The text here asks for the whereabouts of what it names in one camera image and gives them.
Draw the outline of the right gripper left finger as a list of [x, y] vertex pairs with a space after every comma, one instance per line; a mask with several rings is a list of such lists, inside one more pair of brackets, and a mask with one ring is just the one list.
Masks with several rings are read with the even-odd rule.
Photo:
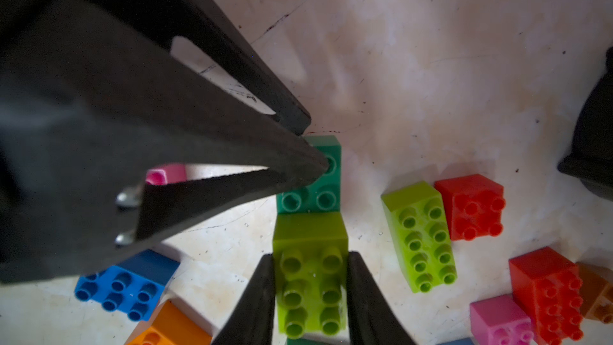
[[275, 267], [271, 254], [262, 256], [233, 313], [212, 344], [272, 342], [275, 314]]

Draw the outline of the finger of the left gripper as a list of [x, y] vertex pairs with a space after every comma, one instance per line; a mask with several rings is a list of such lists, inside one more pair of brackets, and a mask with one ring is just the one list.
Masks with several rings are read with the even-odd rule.
[[169, 50], [187, 38], [274, 110], [273, 119], [301, 135], [311, 115], [213, 0], [88, 0]]
[[[185, 164], [185, 182], [149, 169]], [[1, 281], [101, 271], [327, 159], [110, 13], [51, 0], [1, 39]]]

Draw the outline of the lime block small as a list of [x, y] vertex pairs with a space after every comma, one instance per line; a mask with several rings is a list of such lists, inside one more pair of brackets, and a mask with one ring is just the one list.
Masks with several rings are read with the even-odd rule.
[[334, 336], [346, 328], [348, 234], [340, 212], [279, 214], [272, 241], [279, 331]]

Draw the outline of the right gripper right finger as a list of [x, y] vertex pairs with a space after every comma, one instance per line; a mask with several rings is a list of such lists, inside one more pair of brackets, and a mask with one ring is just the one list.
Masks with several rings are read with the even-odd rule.
[[351, 344], [416, 344], [390, 309], [358, 252], [348, 253], [346, 287]]

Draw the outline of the dark green block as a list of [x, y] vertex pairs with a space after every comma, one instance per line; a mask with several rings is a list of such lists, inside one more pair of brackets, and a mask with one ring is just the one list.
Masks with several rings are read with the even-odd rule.
[[341, 207], [342, 147], [333, 135], [305, 140], [327, 158], [328, 169], [311, 185], [276, 196], [277, 213], [339, 212]]

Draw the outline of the small red block back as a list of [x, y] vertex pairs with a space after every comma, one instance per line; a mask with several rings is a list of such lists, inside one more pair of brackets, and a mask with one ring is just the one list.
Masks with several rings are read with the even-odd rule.
[[438, 180], [452, 241], [472, 241], [501, 235], [506, 206], [504, 186], [480, 174]]

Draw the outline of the lime long block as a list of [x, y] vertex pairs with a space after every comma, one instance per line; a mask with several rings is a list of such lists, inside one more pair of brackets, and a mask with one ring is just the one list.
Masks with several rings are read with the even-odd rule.
[[381, 196], [400, 269], [414, 293], [458, 278], [442, 195], [422, 181]]

